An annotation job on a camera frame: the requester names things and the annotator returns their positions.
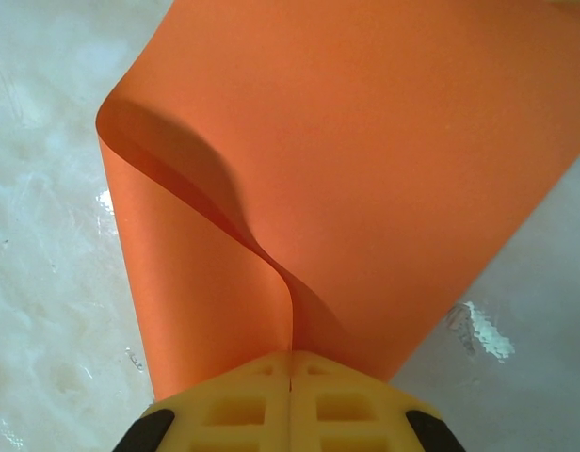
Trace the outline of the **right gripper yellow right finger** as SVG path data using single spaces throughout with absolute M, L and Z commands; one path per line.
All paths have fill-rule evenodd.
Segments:
M 345 365 L 299 351 L 289 379 L 291 451 L 464 449 L 432 406 Z

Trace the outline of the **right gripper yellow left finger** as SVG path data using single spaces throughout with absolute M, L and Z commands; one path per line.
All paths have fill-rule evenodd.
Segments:
M 274 352 L 153 403 L 116 451 L 290 449 L 290 354 Z

